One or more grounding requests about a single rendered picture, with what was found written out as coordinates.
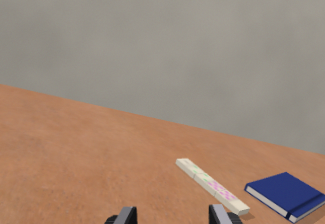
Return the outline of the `dark blue book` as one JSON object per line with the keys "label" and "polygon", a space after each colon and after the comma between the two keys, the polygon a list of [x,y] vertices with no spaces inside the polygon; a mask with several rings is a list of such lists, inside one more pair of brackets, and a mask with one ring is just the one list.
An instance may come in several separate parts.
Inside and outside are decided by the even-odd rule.
{"label": "dark blue book", "polygon": [[287,172],[246,183],[244,191],[293,224],[325,204],[325,194]]}

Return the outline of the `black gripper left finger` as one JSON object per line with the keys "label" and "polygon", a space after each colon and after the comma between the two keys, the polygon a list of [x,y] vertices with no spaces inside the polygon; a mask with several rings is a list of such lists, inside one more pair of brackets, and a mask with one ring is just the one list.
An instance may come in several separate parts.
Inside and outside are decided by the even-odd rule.
{"label": "black gripper left finger", "polygon": [[137,208],[123,207],[119,215],[109,217],[104,224],[137,224]]}

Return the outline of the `white domino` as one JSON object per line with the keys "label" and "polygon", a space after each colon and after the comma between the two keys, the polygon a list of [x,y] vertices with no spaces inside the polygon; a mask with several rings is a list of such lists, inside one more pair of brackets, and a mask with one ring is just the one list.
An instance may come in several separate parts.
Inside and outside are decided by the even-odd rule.
{"label": "white domino", "polygon": [[177,159],[176,165],[178,165],[184,172],[186,172],[192,179],[194,179],[195,174],[205,173],[198,166],[196,166],[188,158]]}
{"label": "white domino", "polygon": [[216,191],[226,190],[207,173],[195,174],[194,180],[213,196],[215,195]]}
{"label": "white domino", "polygon": [[214,197],[238,216],[249,212],[250,208],[228,190],[216,191]]}

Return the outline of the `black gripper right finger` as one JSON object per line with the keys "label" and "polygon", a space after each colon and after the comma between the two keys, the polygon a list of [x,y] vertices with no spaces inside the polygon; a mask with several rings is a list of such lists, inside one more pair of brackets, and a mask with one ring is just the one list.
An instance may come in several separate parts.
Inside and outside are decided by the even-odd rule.
{"label": "black gripper right finger", "polygon": [[[228,215],[227,215],[228,214]],[[222,204],[209,205],[209,224],[243,224],[239,216],[225,211]]]}

